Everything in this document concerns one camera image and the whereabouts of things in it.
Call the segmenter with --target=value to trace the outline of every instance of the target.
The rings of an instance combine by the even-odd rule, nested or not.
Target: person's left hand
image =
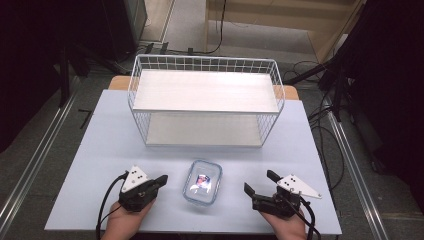
[[[146,205],[140,212],[128,212],[124,207],[120,207],[118,210],[109,215],[107,220],[106,232],[102,237],[102,240],[114,239],[114,240],[128,240],[134,236],[140,228],[141,222],[144,217],[152,208],[155,199]],[[115,202],[110,207],[110,211],[117,209],[120,206],[118,202]]]

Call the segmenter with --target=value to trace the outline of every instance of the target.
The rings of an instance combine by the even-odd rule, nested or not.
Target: hand
[[[155,200],[146,205],[141,212],[128,212],[125,208],[120,207],[118,202],[115,202],[110,207],[110,211],[117,208],[115,212],[109,215],[107,220],[106,232],[102,240],[128,240],[134,236],[140,228],[144,217],[152,208]]]
[[[284,220],[268,213],[259,213],[272,226],[279,240],[306,239],[305,223],[296,214]]]

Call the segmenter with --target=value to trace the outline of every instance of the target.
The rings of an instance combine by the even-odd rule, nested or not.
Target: person's right hand
[[[305,240],[305,223],[299,216],[294,214],[291,218],[284,220],[277,216],[259,212],[262,217],[272,226],[279,240]]]

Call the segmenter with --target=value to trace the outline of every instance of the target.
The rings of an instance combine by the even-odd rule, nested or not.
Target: white tabletop
[[[210,207],[192,205],[182,195],[196,159],[217,163],[223,169],[217,199]],[[262,148],[145,147],[126,91],[105,90],[45,229],[94,230],[107,188],[132,165],[140,166],[149,178],[169,176],[141,231],[272,233],[270,225],[252,210],[251,199],[243,190],[247,182],[257,194],[271,196],[276,184],[266,177],[270,169],[282,177],[293,173],[318,191],[322,199],[305,197],[314,210],[316,228],[321,234],[341,234],[301,101],[286,101]],[[112,190],[104,215],[118,199],[121,184]]]

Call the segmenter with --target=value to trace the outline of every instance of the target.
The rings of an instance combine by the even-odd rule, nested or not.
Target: clear plastic lid
[[[184,198],[196,205],[212,205],[218,193],[221,176],[220,165],[204,160],[194,161],[184,185]]]

